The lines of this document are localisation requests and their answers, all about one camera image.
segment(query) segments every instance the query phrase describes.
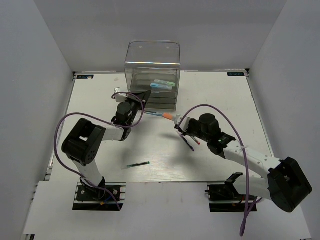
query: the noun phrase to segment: wall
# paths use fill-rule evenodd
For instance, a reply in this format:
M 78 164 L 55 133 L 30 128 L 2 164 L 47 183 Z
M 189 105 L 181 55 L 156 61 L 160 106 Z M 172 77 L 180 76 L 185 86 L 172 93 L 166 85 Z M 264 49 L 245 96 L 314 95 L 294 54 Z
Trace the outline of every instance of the wall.
M 0 0 L 0 236 L 20 239 L 72 72 L 32 0 Z
M 250 87 L 274 152 L 296 159 L 313 192 L 302 203 L 320 239 L 320 1 L 290 0 L 250 70 Z
M 185 70 L 250 68 L 286 0 L 35 0 L 75 72 L 124 70 L 132 40 L 181 44 Z

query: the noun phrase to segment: transparent bin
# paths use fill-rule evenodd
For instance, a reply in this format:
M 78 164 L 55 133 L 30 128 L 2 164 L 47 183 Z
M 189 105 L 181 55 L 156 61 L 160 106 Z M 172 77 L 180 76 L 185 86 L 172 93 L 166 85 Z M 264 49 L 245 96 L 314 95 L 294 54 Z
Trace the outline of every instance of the transparent bin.
M 151 98 L 178 97 L 180 45 L 170 41 L 133 41 L 125 58 L 128 90 L 151 90 Z

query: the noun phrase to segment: robotic arm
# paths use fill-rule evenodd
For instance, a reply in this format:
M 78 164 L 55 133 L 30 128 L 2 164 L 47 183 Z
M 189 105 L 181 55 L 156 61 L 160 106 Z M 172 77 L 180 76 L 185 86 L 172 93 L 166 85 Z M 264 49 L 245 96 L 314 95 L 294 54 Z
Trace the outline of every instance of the robotic arm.
M 145 107 L 150 94 L 151 91 L 146 91 L 134 95 L 142 101 Z M 111 122 L 118 127 L 112 125 L 105 128 L 81 118 L 62 144 L 62 151 L 85 177 L 80 178 L 81 184 L 96 200 L 102 199 L 105 192 L 91 187 L 87 180 L 95 186 L 105 188 L 105 178 L 100 174 L 95 161 L 102 141 L 126 140 L 131 133 L 131 128 L 127 127 L 132 126 L 138 111 L 142 110 L 141 103 L 133 96 L 116 95 L 115 99 L 120 104 Z
M 207 143 L 210 151 L 240 165 L 244 163 L 243 147 L 233 136 L 221 131 L 219 122 L 212 114 L 203 114 L 199 120 L 177 115 L 175 128 L 184 136 L 199 138 Z M 249 169 L 262 178 L 250 177 L 249 194 L 273 201 L 280 209 L 291 213 L 311 192 L 312 187 L 299 164 L 293 158 L 285 160 L 269 157 L 249 147 L 245 148 Z M 234 173 L 224 185 L 226 197 L 246 194 L 246 176 Z

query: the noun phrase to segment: cable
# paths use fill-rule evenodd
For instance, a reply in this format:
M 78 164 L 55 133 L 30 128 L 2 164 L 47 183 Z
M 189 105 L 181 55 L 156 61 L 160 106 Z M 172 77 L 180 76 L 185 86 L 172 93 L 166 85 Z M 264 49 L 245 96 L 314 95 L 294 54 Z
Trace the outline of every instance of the cable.
M 124 91 L 120 91 L 120 92 L 114 93 L 114 94 L 111 96 L 111 98 L 112 98 L 112 99 L 115 99 L 115 96 L 116 96 L 116 95 L 119 95 L 119 94 L 126 94 L 126 95 L 133 96 L 133 97 L 135 97 L 135 98 L 140 102 L 140 104 L 141 104 L 141 116 L 140 116 L 139 120 L 138 120 L 135 124 L 133 124 L 133 125 L 131 125 L 131 126 L 121 126 L 121 125 L 112 124 L 111 122 L 104 121 L 104 120 L 102 120 L 102 119 L 100 119 L 100 118 L 97 118 L 97 117 L 95 117 L 95 116 L 91 116 L 91 115 L 86 114 L 86 113 L 82 113 L 82 112 L 72 112 L 72 113 L 69 113 L 69 114 L 65 115 L 65 116 L 64 116 L 63 118 L 61 118 L 61 120 L 58 122 L 58 125 L 56 126 L 56 129 L 55 129 L 55 132 L 54 132 L 53 150 L 54 150 L 54 155 L 55 155 L 56 159 L 57 159 L 58 162 L 62 165 L 62 167 L 64 167 L 65 169 L 69 170 L 70 172 L 72 172 L 72 173 L 74 173 L 74 174 L 79 175 L 80 178 L 84 178 L 85 181 L 88 183 L 89 186 L 91 186 L 91 187 L 93 187 L 93 188 L 96 188 L 96 189 L 99 189 L 99 190 L 102 190 L 102 191 L 105 191 L 105 192 L 107 192 L 108 194 L 110 194 L 110 196 L 113 198 L 116 206 L 118 207 L 118 209 L 119 209 L 119 211 L 120 211 L 121 208 L 120 208 L 120 206 L 119 206 L 119 204 L 118 204 L 115 196 L 114 196 L 108 189 L 94 185 L 91 181 L 89 181 L 88 179 L 86 179 L 86 177 L 85 177 L 84 175 L 82 175 L 80 172 L 78 172 L 78 171 L 76 171 L 76 170 L 73 170 L 72 168 L 68 167 L 67 165 L 65 165 L 65 164 L 61 161 L 61 159 L 60 159 L 60 157 L 59 157 L 59 155 L 58 155 L 58 143 L 57 143 L 58 133 L 59 133 L 59 129 L 60 129 L 61 124 L 65 121 L 66 118 L 68 118 L 68 117 L 70 117 L 70 116 L 73 116 L 73 115 L 85 116 L 85 117 L 88 117 L 88 118 L 91 118 L 91 119 L 100 121 L 100 122 L 102 122 L 102 123 L 104 123 L 104 124 L 108 124 L 108 125 L 115 126 L 115 127 L 117 127 L 117 128 L 129 129 L 129 128 L 133 128 L 133 127 L 137 126 L 137 125 L 140 123 L 140 121 L 141 121 L 141 119 L 142 119 L 142 117 L 143 117 L 143 114 L 144 114 L 145 108 L 144 108 L 143 102 L 142 102 L 142 101 L 140 100 L 140 98 L 138 98 L 136 95 L 134 95 L 134 94 L 132 94 L 132 93 L 130 93 L 130 92 L 124 92 Z
M 181 121 L 178 124 L 178 127 L 180 127 L 181 123 L 183 122 L 183 120 L 187 117 L 187 115 L 193 111 L 194 109 L 197 109 L 199 107 L 209 107 L 212 108 L 214 110 L 216 110 L 218 113 L 220 113 L 225 120 L 229 123 L 229 125 L 231 126 L 231 128 L 233 129 L 235 135 L 237 136 L 240 145 L 243 147 L 243 156 L 244 156 L 244 166 L 245 166 L 245 174 L 246 174 L 246 193 L 245 193 L 245 203 L 244 203 L 244 216 L 243 216 L 243 221 L 241 224 L 241 228 L 240 228 L 240 237 L 242 237 L 245 233 L 245 229 L 246 229 L 246 222 L 247 222 L 247 218 L 248 215 L 250 213 L 250 211 L 252 210 L 253 206 L 258 203 L 257 201 L 253 201 L 253 203 L 251 204 L 250 207 L 252 207 L 251 209 L 249 209 L 249 190 L 250 190 L 250 186 L 249 186 L 249 165 L 248 165 L 248 157 L 247 157 L 247 152 L 246 152 L 246 148 L 244 147 L 244 143 L 238 133 L 238 131 L 236 130 L 235 126 L 232 124 L 232 122 L 229 120 L 229 118 L 218 108 L 216 108 L 215 106 L 209 105 L 209 104 L 200 104 L 197 106 L 194 106 L 193 108 L 191 108 L 189 111 L 187 111 L 185 113 L 185 115 L 182 117 Z

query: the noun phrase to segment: white table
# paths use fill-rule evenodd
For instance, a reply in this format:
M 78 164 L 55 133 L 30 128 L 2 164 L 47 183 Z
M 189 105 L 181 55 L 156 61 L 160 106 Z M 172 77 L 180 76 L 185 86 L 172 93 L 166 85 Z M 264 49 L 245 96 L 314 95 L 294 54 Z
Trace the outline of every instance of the white table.
M 83 112 L 111 120 L 118 105 L 111 100 L 116 87 L 126 89 L 124 74 L 76 80 L 68 113 Z M 245 77 L 227 77 L 225 72 L 182 72 L 177 112 L 184 114 L 203 103 L 221 109 L 246 145 L 270 155 Z M 215 114 L 221 129 L 234 136 L 227 122 L 209 108 L 197 109 L 190 116 L 197 119 L 203 113 Z M 72 116 L 65 122 L 59 149 L 78 119 Z M 24 233 L 35 234 L 35 240 L 241 239 L 243 213 L 210 213 L 204 190 L 206 182 L 224 181 L 244 168 L 213 155 L 204 143 L 197 146 L 190 140 L 195 152 L 190 151 L 173 127 L 166 119 L 145 115 L 126 141 L 102 143 L 96 158 L 101 174 L 107 182 L 127 183 L 120 212 L 72 211 L 79 177 L 54 160 L 50 181 L 39 183 Z M 60 150 L 59 154 L 65 164 L 76 169 Z M 122 169 L 145 161 L 150 164 Z M 300 207 L 285 213 L 266 200 L 257 208 L 248 218 L 243 239 L 310 238 Z

